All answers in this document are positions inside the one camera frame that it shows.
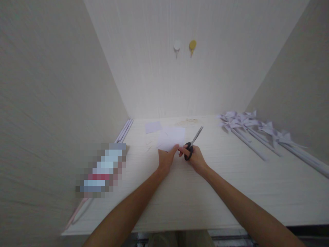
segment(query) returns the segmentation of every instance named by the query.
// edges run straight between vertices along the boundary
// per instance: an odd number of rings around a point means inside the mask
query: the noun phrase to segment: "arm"
[[[89,236],[83,247],[112,247],[122,245],[131,233],[153,194],[169,173],[177,149],[178,145],[175,145],[168,153],[159,150],[158,169],[104,218]]]
[[[179,147],[180,156],[190,155]],[[193,146],[191,165],[216,191],[237,221],[257,241],[260,246],[300,246],[305,245],[276,218],[230,185],[205,162],[201,150]]]

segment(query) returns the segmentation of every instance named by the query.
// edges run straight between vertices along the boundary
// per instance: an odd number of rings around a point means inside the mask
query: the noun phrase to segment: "white table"
[[[218,127],[220,120],[215,116],[197,116],[134,120],[125,139],[129,150],[118,186],[109,198],[89,199],[63,235],[90,234],[156,170],[159,132],[145,134],[144,124],[158,120],[163,127],[185,127],[186,142],[203,125],[195,145],[201,148],[207,164],[284,225],[329,223],[329,179],[284,148],[278,147],[283,154],[278,157],[249,135],[257,150],[269,158],[264,162],[234,134]],[[176,155],[169,175],[133,232],[228,227],[241,226],[211,186]]]

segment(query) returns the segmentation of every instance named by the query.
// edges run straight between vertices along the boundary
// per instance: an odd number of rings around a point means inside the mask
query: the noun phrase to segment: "scissors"
[[[199,134],[201,133],[201,130],[203,129],[203,126],[201,126],[201,128],[199,129],[199,131],[196,133],[193,141],[186,143],[185,145],[187,145],[186,149],[190,151],[190,156],[187,157],[187,155],[184,154],[184,158],[185,160],[190,160],[192,153],[193,153],[193,143],[195,142],[195,140],[198,138]]]

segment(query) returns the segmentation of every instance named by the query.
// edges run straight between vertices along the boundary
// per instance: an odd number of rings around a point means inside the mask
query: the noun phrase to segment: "white paper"
[[[160,132],[158,149],[170,151],[175,144],[183,146],[185,144],[185,128],[166,127]]]
[[[158,130],[162,130],[160,121],[145,124],[146,134],[152,133],[152,132],[157,132]]]

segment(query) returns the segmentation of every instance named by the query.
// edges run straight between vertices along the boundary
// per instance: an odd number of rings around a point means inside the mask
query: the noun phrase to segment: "right hand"
[[[179,147],[178,150],[180,151],[179,156],[181,157],[183,154],[185,154],[187,157],[190,156],[190,151],[186,149],[187,145],[184,145],[183,147]],[[205,162],[205,159],[202,156],[201,150],[198,146],[193,145],[193,154],[190,158],[191,166],[194,168],[194,170],[200,174],[201,176],[206,172],[208,165]]]

